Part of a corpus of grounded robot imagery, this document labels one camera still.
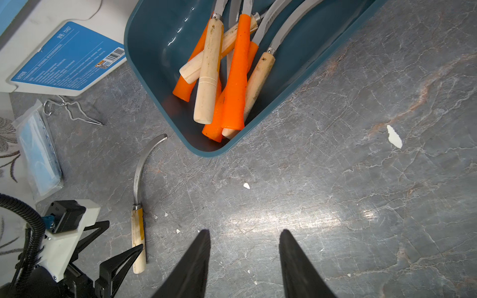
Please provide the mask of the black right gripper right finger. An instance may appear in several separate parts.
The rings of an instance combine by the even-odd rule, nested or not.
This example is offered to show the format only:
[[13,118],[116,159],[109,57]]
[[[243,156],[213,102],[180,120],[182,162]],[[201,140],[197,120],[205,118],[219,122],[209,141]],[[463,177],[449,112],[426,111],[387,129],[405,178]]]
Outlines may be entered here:
[[279,256],[286,298],[336,298],[287,229],[279,238]]

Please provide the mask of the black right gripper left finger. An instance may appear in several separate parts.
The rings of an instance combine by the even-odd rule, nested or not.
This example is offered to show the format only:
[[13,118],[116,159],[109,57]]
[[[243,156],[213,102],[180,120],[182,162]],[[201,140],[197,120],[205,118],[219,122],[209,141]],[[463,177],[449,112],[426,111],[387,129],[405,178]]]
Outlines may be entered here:
[[204,298],[207,287],[211,237],[201,230],[153,298]]

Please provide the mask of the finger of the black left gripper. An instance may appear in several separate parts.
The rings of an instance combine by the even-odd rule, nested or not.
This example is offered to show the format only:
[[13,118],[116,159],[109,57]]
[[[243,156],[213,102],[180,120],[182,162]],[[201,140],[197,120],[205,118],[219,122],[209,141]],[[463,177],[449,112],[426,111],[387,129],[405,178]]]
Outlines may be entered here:
[[109,258],[99,266],[99,278],[94,283],[97,298],[114,298],[126,274],[143,251],[139,244],[128,251]]

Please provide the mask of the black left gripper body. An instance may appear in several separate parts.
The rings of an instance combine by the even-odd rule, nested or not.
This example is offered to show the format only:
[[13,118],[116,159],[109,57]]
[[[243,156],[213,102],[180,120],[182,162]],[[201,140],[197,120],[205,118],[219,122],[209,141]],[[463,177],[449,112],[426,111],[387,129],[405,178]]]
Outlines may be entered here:
[[50,273],[39,265],[40,252],[32,251],[34,230],[26,223],[24,248],[21,249],[19,262],[10,283],[1,286],[2,298],[96,298],[94,282],[82,272],[74,262],[85,247],[98,238],[110,226],[109,221],[100,221],[87,227],[93,233],[79,241],[71,261],[68,263],[64,278],[55,282]]

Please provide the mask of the orange handle sickle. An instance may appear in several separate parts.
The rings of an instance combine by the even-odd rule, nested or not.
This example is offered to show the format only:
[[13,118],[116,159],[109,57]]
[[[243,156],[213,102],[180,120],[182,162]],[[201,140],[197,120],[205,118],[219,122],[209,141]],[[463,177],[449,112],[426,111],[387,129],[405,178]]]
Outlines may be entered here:
[[207,26],[205,27],[201,38],[197,42],[189,61],[180,68],[180,78],[173,90],[173,95],[187,103],[190,101],[190,96],[195,86],[195,81],[198,79],[200,74],[206,36]]
[[242,130],[244,128],[243,112],[247,88],[248,50],[250,44],[250,25],[253,1],[245,0],[238,20],[238,30],[231,72],[226,86],[222,128]]
[[[248,67],[247,67],[247,75],[250,71],[254,58],[250,58],[248,54]],[[202,134],[205,135],[207,138],[214,140],[216,142],[221,142],[224,136],[222,135],[222,115],[223,115],[223,106],[224,106],[224,98],[225,98],[226,88],[223,92],[219,95],[216,99],[216,104],[214,107],[214,115],[211,124],[206,124],[204,129],[202,130]]]

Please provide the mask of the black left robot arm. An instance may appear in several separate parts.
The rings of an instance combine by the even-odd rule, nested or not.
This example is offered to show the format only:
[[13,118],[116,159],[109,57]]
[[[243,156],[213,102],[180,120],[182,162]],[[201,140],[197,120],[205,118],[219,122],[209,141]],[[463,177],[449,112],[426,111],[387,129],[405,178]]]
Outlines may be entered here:
[[98,221],[100,207],[89,199],[54,201],[46,215],[11,196],[1,195],[1,207],[25,221],[24,246],[12,281],[1,286],[3,298],[113,298],[129,270],[146,265],[143,213],[132,213],[132,248],[102,262],[93,281],[75,262],[80,253],[109,228]]

